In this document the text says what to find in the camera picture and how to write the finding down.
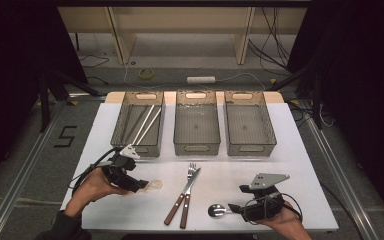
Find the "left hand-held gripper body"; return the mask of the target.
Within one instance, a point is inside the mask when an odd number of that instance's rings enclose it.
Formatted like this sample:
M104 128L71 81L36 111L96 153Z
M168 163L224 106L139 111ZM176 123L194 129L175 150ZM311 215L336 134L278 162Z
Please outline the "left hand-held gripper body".
M116 151L116 154L101 166L101 169L111 184L124 190L139 190L140 181L127 174L136 167L136 159L139 159L139 155L129 144L120 151Z

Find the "black metal stand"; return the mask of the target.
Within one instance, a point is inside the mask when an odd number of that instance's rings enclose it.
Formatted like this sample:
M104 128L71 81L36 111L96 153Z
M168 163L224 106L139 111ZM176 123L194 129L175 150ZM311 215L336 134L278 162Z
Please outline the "black metal stand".
M299 84L295 90L298 97L311 96L312 97L312 117L316 126L322 128L321 117L321 70L312 64L308 64L301 70L287 77L280 83L276 83L269 88L269 91L277 91L283 87L292 84L296 80Z
M39 96L42 115L41 132L46 130L51 119L48 93L51 93L57 101L67 101L69 99L69 93L65 88L65 84L71 84L91 96L101 96L101 93L97 90L76 80L66 73L56 70L44 73L39 78Z

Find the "yellow tape roll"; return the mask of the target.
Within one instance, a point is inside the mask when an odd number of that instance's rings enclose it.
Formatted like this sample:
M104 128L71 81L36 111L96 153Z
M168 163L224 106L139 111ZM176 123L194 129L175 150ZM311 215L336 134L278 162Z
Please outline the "yellow tape roll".
M138 72L138 76L142 80L149 80L154 77L155 73L153 69L141 69Z

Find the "white chopstick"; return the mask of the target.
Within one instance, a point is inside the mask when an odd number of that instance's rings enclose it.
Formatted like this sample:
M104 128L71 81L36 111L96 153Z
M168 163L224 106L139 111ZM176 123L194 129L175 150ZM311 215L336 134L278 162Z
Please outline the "white chopstick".
M146 125L154 107L155 107L155 105L151 105L150 108L148 109L149 111L147 112L147 114L146 114L146 116L142 122L142 125L140 126L140 128L139 128L139 130L138 130L138 132L137 132L137 134L136 134L136 136L132 142L132 145L137 145L139 143L139 138L140 138L141 134L144 132L145 125Z
M160 116L161 114L161 111L162 111L162 108L160 108L156 114L154 115L154 117L152 118L152 120L150 121L149 125L147 126L147 128L145 129L145 131L143 132L143 134L141 135L141 137L136 141L136 146L139 146L140 143L142 142L142 140L145 138L145 136L147 135L148 131L151 129L151 127L153 126L154 122L156 121L156 119Z

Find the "person's right hand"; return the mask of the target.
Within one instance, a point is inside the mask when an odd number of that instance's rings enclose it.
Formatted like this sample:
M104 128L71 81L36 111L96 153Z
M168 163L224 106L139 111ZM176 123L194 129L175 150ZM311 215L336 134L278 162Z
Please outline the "person's right hand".
M263 219L260 224L270 227L287 239L297 239L299 234L305 233L305 229L292 209L292 205L285 201L284 206L276 216Z

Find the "person's left hand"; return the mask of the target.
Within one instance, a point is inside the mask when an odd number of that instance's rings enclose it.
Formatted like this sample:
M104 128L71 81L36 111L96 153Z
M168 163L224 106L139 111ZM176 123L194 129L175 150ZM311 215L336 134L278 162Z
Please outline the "person's left hand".
M128 191L113 186L101 168L94 169L74 192L64 209L64 214L78 218L89 203L112 194L126 195Z

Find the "knife with wooden handle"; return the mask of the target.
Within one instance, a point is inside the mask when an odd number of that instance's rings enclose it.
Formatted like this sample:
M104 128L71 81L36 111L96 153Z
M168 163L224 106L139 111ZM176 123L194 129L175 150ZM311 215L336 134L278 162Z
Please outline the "knife with wooden handle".
M199 172L200 172L200 168L197 167L197 171L195 172L195 175L194 175L193 184L195 183L195 181L196 181L196 179L197 179L197 177L199 175ZM172 220L173 220L175 214L177 213L178 209L179 208L183 208L185 187L182 190L182 192L180 193L180 195L178 196L176 202L172 206L172 208L169 211L168 215L166 216L166 218L164 220L164 224L165 225L169 225L172 222Z

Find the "light wooden desk frame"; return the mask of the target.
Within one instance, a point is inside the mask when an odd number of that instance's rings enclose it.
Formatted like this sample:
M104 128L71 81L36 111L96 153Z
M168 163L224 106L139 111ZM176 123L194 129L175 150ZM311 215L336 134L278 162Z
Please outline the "light wooden desk frame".
M139 33L230 34L236 61L245 62L251 34L267 34L267 20L281 34L299 32L306 10L281 7L60 7L70 33L110 33L119 62L126 63Z

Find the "metal spoon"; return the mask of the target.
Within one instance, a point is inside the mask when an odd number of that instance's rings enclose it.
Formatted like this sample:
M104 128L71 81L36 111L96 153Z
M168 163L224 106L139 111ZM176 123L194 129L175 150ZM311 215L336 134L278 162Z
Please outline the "metal spoon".
M221 204L212 204L208 207L207 213L212 218L221 218L226 214L232 214L232 211Z

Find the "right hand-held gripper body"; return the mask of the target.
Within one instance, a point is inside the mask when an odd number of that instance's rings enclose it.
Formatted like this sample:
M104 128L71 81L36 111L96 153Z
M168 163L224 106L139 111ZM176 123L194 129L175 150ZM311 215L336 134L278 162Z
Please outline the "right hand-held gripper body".
M290 176L287 174L258 173L248 184L254 198L243 207L242 216L246 222L268 219L276 216L282 209L284 199L276 184Z

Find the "aluminium floor rail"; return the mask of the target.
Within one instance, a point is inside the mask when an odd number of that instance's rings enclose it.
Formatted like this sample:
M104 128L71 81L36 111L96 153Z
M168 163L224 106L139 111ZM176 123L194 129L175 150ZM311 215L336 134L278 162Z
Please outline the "aluminium floor rail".
M304 108L312 108L308 103L303 102ZM362 240L379 240L379 236L376 233L374 226L369 218L369 215L365 211L362 203L359 201L354 189L352 188L350 181L346 177L346 174L340 163L337 160L322 128L319 129L313 121L312 111L311 117L307 121L311 132L317 141L317 144L324 156L325 161L335 179L338 189L344 199L344 203L348 207L349 215L354 221L357 230Z
M50 122L44 128L42 132L40 132L35 139L34 145L31 148L28 156L23 161L23 165L20 170L17 172L15 179L13 180L10 188L4 195L4 197L0 200L0 234L2 229L4 228L16 202L23 191L37 161L42 154L42 151L45 147L47 140L49 139L56 121L64 109L65 102L56 102L53 110L51 111Z

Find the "white power strip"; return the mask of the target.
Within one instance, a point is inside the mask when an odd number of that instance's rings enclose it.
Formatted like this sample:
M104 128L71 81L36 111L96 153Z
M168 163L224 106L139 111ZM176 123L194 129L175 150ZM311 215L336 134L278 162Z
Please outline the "white power strip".
M188 84L212 84L216 82L214 76L187 77Z

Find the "smoky clear plastic bin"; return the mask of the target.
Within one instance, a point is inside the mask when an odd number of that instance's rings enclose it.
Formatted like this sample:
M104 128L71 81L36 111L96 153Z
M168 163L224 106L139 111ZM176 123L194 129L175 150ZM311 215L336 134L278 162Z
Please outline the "smoky clear plastic bin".
M262 91L225 91L227 154L269 157L277 139Z
M212 90L176 92L173 143L177 156L216 156L221 143Z
M125 118L125 114L127 112L128 105L137 106L137 105L147 105L149 108L151 105L155 105L146 125L144 128L147 128L150 121L156 114L156 112L162 108L160 116L156 119L151 129L148 131L145 138L142 140L139 146L132 145L135 149L136 153L141 158L156 158L160 156L161 149L161 136L162 136L162 128L163 128L163 113L165 111L164 104L164 93L161 91L156 92L126 92L124 94L124 98L122 101L122 105L119 111L118 119L116 121L115 129L113 131L113 135L111 138L110 144L113 147L125 147L128 144L121 143L121 134L123 127L123 120Z

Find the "fork with wooden handle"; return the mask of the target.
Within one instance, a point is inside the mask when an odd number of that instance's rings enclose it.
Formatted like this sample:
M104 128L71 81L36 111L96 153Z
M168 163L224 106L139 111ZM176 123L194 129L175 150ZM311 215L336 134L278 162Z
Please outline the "fork with wooden handle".
M189 203L190 203L190 188L194 181L194 175L197 171L197 166L195 163L190 163L188 167L188 183L185 187L184 191L184 204L182 208L182 216L180 221L180 228L185 229L187 225L187 217L189 211Z

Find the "black curtain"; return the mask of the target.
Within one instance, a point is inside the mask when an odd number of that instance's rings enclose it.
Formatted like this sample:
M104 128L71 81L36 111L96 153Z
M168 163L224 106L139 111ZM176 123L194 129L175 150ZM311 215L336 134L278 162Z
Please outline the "black curtain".
M384 0L311 0L289 69L304 67L324 37L321 98L384 201Z
M51 0L0 0L0 163L42 79L62 99L65 83L87 81L58 7Z

